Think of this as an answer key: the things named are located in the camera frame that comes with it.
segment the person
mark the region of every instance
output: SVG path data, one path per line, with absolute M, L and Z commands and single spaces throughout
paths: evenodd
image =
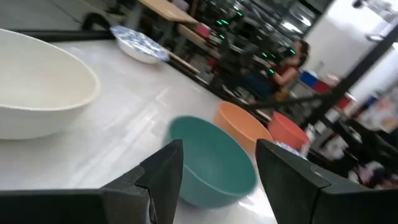
M 310 45 L 304 40 L 294 42 L 295 55 L 285 59 L 270 79 L 266 80 L 262 74 L 248 73 L 239 78 L 238 83 L 256 92 L 261 98 L 268 98 L 281 87 L 295 79 L 299 68 L 307 61 Z

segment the table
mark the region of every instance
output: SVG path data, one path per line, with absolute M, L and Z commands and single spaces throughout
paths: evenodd
M 211 121 L 221 101 L 166 63 L 143 64 L 115 41 L 56 44 L 86 63 L 101 93 L 69 128 L 44 138 L 0 140 L 0 189 L 98 188 L 162 146 L 167 123 L 181 114 Z M 178 202 L 175 224 L 276 224 L 259 186 L 238 203 L 199 210 Z
M 159 40 L 160 44 L 163 44 L 169 38 L 173 31 L 174 22 L 198 22 L 187 13 L 181 11 L 177 6 L 174 6 L 171 2 L 166 0 L 138 0 L 134 9 L 129 13 L 126 19 L 126 27 L 137 30 L 144 6 L 158 13 L 158 15 L 167 20 L 165 32 Z

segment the blue container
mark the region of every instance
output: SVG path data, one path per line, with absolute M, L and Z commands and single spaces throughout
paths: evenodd
M 300 81 L 306 84 L 307 86 L 313 88 L 317 83 L 318 79 L 311 75 L 311 73 L 304 71 L 301 73 Z
M 192 116 L 174 119 L 165 143 L 182 139 L 180 197 L 201 208 L 230 205 L 250 194 L 256 173 L 246 151 L 215 125 Z

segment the blue and white plate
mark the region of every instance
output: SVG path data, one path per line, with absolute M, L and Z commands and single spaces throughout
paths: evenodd
M 123 26 L 112 26 L 111 32 L 118 39 L 134 49 L 137 53 L 144 54 L 168 62 L 169 53 L 157 42 L 145 34 L 128 29 Z
M 300 156 L 301 158 L 303 158 L 303 159 L 305 159 L 305 160 L 308 160 L 303 154 L 297 152 L 297 150 L 295 150 L 294 148 L 292 148 L 292 147 L 290 147 L 290 146 L 288 146 L 288 145 L 286 145 L 286 144 L 284 144 L 284 143 L 281 143 L 281 142 L 274 142 L 274 144 L 277 145 L 277 146 L 279 146 L 279 147 L 281 147 L 281 148 L 283 148 L 283 149 L 288 150 L 289 152 L 295 154 L 296 156 Z

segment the black pole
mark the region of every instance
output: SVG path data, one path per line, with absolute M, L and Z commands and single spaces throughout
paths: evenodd
M 352 69 L 345 79 L 334 87 L 332 94 L 315 108 L 300 126 L 305 128 L 308 124 L 318 122 L 321 116 L 326 114 L 332 106 L 336 105 L 343 95 L 390 49 L 393 43 L 397 41 L 397 37 L 398 24 Z

